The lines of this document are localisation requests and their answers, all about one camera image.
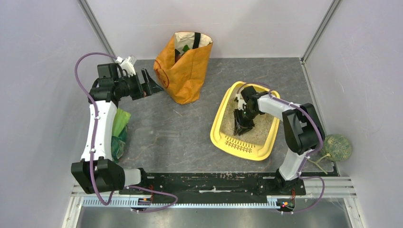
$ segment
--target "black bag strap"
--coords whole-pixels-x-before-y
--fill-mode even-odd
[[[194,43],[193,43],[193,48],[192,49],[196,49],[199,47],[200,44],[200,32],[195,32],[194,33]]]

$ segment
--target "green plastic bag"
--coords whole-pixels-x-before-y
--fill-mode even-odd
[[[130,113],[118,108],[116,111],[114,124],[112,126],[111,154],[114,162],[122,157],[127,139],[127,124]]]

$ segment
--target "green item in bag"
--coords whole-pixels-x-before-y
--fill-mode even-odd
[[[111,154],[114,162],[122,157],[127,139],[127,124],[130,113],[118,108],[112,126]]]

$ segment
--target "yellow bin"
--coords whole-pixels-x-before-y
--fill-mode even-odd
[[[215,116],[213,126],[210,132],[210,139],[212,143],[220,148],[221,150],[235,155],[240,158],[254,160],[254,161],[261,161],[266,159],[270,153],[271,149],[273,148],[274,140],[277,135],[278,125],[280,124],[280,120],[278,118],[273,119],[273,123],[270,127],[269,134],[267,136],[266,142],[264,145],[256,145],[252,143],[247,143],[235,138],[232,138],[229,135],[226,135],[220,132],[222,118],[224,116],[225,107],[227,106],[228,101],[234,95],[238,88],[241,87],[244,82],[236,82],[232,85],[231,88],[227,90],[221,105],[218,109],[218,112]],[[253,86],[257,92],[268,91],[268,89],[255,85],[255,84],[248,84],[248,86]],[[276,91],[271,91],[275,97],[280,98],[280,95]]]

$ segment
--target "dark gray floor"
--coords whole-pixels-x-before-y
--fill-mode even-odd
[[[146,67],[155,78],[153,64],[153,60],[137,61],[136,69]],[[287,101],[312,102],[298,58],[211,59],[196,102],[177,104],[162,92],[135,101],[123,99],[119,103],[120,108],[132,114],[126,151],[119,164],[130,169],[143,167],[146,172],[275,172],[287,152],[282,123],[271,155],[263,161],[232,156],[210,141],[218,107],[227,89],[237,81],[266,83]],[[135,130],[144,127],[178,132],[179,137],[137,137]],[[333,171],[332,162],[323,160],[321,165],[326,171]],[[303,171],[320,170],[307,162]]]
[[[313,200],[299,199],[297,209]],[[129,208],[83,207],[77,228],[351,228],[343,199],[323,199],[311,210],[281,215],[272,209],[166,209],[135,214]]]

